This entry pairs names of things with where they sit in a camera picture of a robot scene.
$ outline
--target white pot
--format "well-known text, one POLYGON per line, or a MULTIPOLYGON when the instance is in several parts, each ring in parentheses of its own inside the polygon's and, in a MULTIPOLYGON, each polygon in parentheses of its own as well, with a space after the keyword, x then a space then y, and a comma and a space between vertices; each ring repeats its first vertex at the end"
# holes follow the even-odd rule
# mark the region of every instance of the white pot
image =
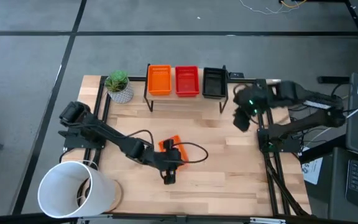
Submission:
POLYGON ((129 82, 129 79, 127 78, 127 86, 124 90, 120 92, 111 92, 108 91, 111 99, 116 103, 128 103, 132 97, 134 97, 134 90, 132 89, 131 83, 129 82))

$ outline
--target orange basket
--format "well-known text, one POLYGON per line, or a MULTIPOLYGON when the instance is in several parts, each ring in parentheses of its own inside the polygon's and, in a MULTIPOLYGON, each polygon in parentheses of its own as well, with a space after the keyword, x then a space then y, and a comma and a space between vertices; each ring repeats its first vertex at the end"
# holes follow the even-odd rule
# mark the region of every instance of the orange basket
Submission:
MULTIPOLYGON (((173 139, 173 143, 174 143, 174 144, 181 142, 181 141, 180 141, 180 138, 179 138, 179 135, 175 135, 175 136, 173 136, 173 137, 170 137, 169 139, 173 139)), ((165 141, 165 140, 158 142, 158 145, 160 146, 160 152, 165 152, 165 149, 164 149, 164 147, 163 147, 163 142, 164 142, 164 141, 165 141)), ((189 161, 189 158, 188 158, 188 156, 187 156, 186 150, 185 150, 185 148, 183 147, 183 145, 180 144, 180 145, 177 145, 177 146, 175 146, 175 147, 178 148, 178 150, 179 150, 179 152, 180 152, 180 158, 181 158, 183 161, 189 161)))
POLYGON ((147 88, 151 95, 171 93, 171 65, 150 65, 147 70, 147 88))

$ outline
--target red basket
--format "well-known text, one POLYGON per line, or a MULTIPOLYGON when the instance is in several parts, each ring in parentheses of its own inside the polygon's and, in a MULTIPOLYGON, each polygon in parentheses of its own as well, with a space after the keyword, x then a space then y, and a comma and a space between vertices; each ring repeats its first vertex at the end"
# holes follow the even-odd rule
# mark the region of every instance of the red basket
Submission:
POLYGON ((195 97, 200 93, 197 66, 175 67, 175 81, 179 97, 195 97))

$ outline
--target wooden tabletop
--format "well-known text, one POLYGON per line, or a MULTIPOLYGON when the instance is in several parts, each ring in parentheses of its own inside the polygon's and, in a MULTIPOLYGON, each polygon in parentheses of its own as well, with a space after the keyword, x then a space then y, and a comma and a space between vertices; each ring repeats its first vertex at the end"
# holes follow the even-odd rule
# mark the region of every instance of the wooden tabletop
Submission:
MULTIPOLYGON (((78 101, 89 105, 91 111, 100 78, 84 76, 78 96, 78 101)), ((237 107, 232 102, 234 84, 228 85, 229 101, 222 114, 219 113, 219 101, 192 99, 155 101, 154 111, 150 112, 143 99, 144 84, 131 82, 134 97, 129 103, 111 102, 108 125, 123 134, 150 130, 156 151, 159 141, 178 134, 182 141, 203 146, 209 157, 202 163, 180 169, 176 183, 164 185, 157 169, 135 163, 117 146, 107 142, 99 169, 110 179, 117 180, 124 191, 121 204, 112 213, 272 215, 264 160, 256 138, 258 127, 251 123, 249 130, 243 133, 232 124, 232 114, 237 107)), ((106 98, 104 93, 99 118, 106 98)), ((274 109, 272 114, 275 123, 289 122, 286 108, 274 109)), ((136 137, 150 139, 147 133, 136 137)), ((204 156, 203 151, 193 146, 186 145, 185 149, 189 160, 204 156)), ((292 154, 280 155, 287 188, 310 213, 300 163, 292 154)), ((63 157, 63 161, 79 161, 83 156, 84 149, 74 149, 63 157)), ((277 186, 275 189, 278 209, 283 213, 280 191, 277 186)))

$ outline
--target white cable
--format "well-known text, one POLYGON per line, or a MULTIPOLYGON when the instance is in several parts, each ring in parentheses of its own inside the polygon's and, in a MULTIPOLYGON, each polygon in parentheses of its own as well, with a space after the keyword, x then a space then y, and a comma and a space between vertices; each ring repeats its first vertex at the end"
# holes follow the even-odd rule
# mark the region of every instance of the white cable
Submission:
POLYGON ((299 4, 295 1, 297 7, 294 7, 294 8, 292 8, 292 9, 290 9, 290 10, 280 11, 280 10, 284 7, 284 5, 281 4, 281 7, 280 7, 277 11, 275 11, 275 12, 273 12, 272 10, 270 10, 270 9, 267 8, 267 7, 265 7, 265 9, 269 10, 270 12, 262 12, 262 11, 260 11, 260 10, 254 10, 253 8, 251 8, 251 7, 247 6, 247 5, 245 5, 241 0, 239 0, 239 1, 241 2, 242 6, 244 6, 244 7, 248 8, 248 9, 250 9, 252 12, 260 12, 260 13, 265 14, 265 15, 286 13, 286 12, 290 12, 290 11, 292 11, 292 10, 294 10, 294 9, 299 9, 299 4))
MULTIPOLYGON (((353 111, 351 114, 347 115, 347 116, 346 116, 346 119, 350 118, 351 116, 353 116, 353 115, 356 114, 357 112, 358 112, 358 109, 355 110, 355 111, 353 111)), ((318 135, 316 135, 312 140, 310 140, 309 143, 305 145, 305 147, 308 146, 310 143, 312 143, 313 140, 315 140, 318 136, 320 136, 320 135, 326 133, 326 132, 327 132, 328 130, 330 130, 330 129, 332 129, 332 128, 327 128, 327 129, 325 129, 324 131, 320 132, 320 133, 319 133, 318 135)))
POLYGON ((89 161, 89 160, 86 160, 86 159, 82 159, 82 160, 78 160, 77 162, 91 162, 91 163, 93 163, 93 164, 96 166, 97 170, 99 170, 99 166, 98 166, 95 162, 93 162, 93 161, 89 161))

